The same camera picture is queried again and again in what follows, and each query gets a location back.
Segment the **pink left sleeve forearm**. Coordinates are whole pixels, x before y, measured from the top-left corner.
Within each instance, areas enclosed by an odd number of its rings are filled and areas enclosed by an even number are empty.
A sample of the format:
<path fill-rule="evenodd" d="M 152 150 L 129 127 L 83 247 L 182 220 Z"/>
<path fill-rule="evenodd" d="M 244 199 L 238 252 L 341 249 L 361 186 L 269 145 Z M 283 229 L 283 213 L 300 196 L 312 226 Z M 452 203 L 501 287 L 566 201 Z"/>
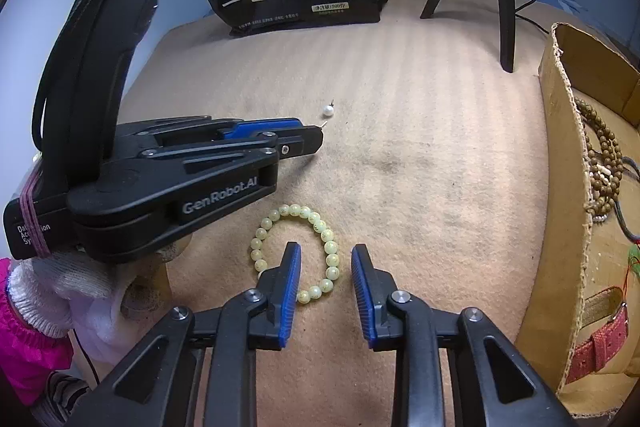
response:
<path fill-rule="evenodd" d="M 1 372 L 17 399 L 34 405 L 54 371 L 69 369 L 74 350 L 67 337 L 50 338 L 28 326 L 13 310 L 8 288 L 10 260 L 1 260 Z"/>

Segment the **left hand white glove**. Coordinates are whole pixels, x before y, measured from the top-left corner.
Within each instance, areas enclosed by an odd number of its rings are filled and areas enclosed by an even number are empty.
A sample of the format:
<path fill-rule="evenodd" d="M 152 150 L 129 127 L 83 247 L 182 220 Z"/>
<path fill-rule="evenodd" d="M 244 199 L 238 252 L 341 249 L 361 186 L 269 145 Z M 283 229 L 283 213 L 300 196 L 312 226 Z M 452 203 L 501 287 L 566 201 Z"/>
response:
<path fill-rule="evenodd" d="M 14 261 L 9 297 L 40 333 L 61 338 L 75 331 L 90 358 L 115 365 L 170 308 L 166 265 L 190 240 L 123 265 L 106 265 L 81 251 Z"/>

